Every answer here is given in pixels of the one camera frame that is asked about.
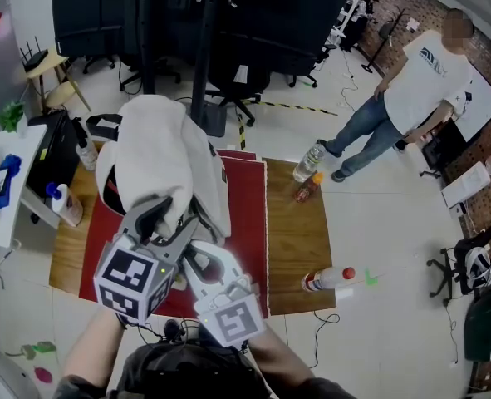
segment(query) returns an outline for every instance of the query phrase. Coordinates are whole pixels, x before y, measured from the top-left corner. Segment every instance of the small orange bottle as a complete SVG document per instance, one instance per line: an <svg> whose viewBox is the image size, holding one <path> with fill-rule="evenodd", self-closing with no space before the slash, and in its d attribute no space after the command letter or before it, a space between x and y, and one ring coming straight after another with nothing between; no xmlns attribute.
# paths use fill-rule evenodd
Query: small orange bottle
<svg viewBox="0 0 491 399"><path fill-rule="evenodd" d="M294 195L296 202L303 203L310 198L310 195L319 188L323 177L323 173L316 173L313 176L308 177Z"/></svg>

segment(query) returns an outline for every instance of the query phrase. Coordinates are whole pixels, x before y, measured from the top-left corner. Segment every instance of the man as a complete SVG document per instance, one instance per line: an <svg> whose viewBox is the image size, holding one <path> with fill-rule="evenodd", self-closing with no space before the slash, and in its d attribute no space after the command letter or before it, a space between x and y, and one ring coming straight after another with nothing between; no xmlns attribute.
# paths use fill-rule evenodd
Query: man
<svg viewBox="0 0 491 399"><path fill-rule="evenodd" d="M110 309L99 311L72 348L55 399L105 397L124 327ZM337 384L315 378L269 328L248 341L262 374L237 349L219 346L202 326L195 341L181 341L173 320L164 334L164 341L146 344L127 358L117 389L107 397L262 399L270 397L263 375L281 399L354 399Z"/></svg>
<svg viewBox="0 0 491 399"><path fill-rule="evenodd" d="M354 175L402 138L415 143L462 101L472 79L464 49L473 35L469 17L451 9L441 34L424 32L404 47L404 55L385 75L374 96L354 113L336 139L317 141L339 158L356 139L372 135L359 154L332 173L335 182Z"/></svg>

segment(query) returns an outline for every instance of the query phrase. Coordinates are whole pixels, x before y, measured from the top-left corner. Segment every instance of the wooden board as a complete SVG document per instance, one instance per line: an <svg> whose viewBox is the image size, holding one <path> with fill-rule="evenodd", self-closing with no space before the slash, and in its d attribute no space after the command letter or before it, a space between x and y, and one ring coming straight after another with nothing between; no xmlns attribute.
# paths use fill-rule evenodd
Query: wooden board
<svg viewBox="0 0 491 399"><path fill-rule="evenodd" d="M327 220L322 195L317 191L306 203L292 198L295 164L279 160L268 163L269 307L271 314L309 312L336 305L333 292L305 293L301 280L308 272L331 266ZM97 198L95 174L77 167L70 189L84 210L76 228L63 221L55 239L49 284L79 294L86 235Z"/></svg>
<svg viewBox="0 0 491 399"><path fill-rule="evenodd" d="M331 266L327 217L318 190L305 203L293 199L298 183L294 163L268 163L269 307L272 315L310 312L336 306L332 291L306 293L307 273Z"/></svg>

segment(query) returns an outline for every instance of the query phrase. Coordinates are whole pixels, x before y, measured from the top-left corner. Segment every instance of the red mat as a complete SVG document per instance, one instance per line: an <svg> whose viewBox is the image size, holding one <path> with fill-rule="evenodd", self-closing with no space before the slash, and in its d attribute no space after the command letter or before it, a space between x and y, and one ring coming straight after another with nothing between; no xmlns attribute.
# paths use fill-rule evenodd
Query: red mat
<svg viewBox="0 0 491 399"><path fill-rule="evenodd" d="M240 262L243 271L249 273L260 292L263 316L268 310L268 253L266 230L266 170L265 164L251 160L252 153L240 151L218 151L223 155L228 179L228 206L232 236L224 247ZM111 241L120 227L121 216L105 207L98 197L86 240L85 262L81 276L79 297L96 301L93 276L106 241ZM186 291L172 289L165 303L158 309L159 315L177 318L195 318L194 297Z"/></svg>

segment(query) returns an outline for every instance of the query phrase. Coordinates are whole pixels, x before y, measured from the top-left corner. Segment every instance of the whiteboard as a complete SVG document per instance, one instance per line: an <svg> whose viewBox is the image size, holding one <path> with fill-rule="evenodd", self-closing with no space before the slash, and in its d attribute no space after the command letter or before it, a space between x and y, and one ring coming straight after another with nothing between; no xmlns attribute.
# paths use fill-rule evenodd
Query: whiteboard
<svg viewBox="0 0 491 399"><path fill-rule="evenodd" d="M472 66L472 82L467 87L471 101L465 99L464 114L459 116L455 124L466 142L471 140L491 119L491 86L484 77Z"/></svg>

